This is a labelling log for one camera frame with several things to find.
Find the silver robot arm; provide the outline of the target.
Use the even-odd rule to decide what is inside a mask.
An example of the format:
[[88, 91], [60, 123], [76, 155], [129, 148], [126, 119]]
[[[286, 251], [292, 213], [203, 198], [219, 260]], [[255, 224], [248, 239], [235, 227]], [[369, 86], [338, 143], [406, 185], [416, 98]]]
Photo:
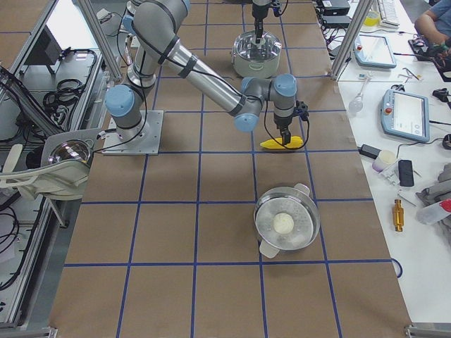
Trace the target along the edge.
[[289, 125], [296, 116], [295, 77], [291, 74], [273, 79], [246, 77], [241, 89], [236, 90], [180, 41], [178, 30], [189, 10], [189, 1], [145, 1], [136, 7], [134, 15], [123, 16], [122, 24], [136, 36], [140, 47], [124, 81], [105, 96], [120, 143], [138, 143], [148, 135], [149, 121], [140, 107], [154, 87], [156, 70], [167, 65], [228, 112], [239, 131], [251, 132], [264, 103], [273, 103], [273, 120], [281, 144], [289, 144]]

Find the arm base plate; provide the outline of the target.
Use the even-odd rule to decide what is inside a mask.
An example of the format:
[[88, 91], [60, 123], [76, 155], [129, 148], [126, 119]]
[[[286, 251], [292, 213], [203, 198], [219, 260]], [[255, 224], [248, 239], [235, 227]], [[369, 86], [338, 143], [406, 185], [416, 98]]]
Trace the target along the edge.
[[142, 120], [137, 127], [124, 130], [116, 126], [110, 118], [109, 129], [101, 153], [105, 156], [140, 156], [159, 154], [161, 130], [163, 126], [162, 110], [141, 110]]

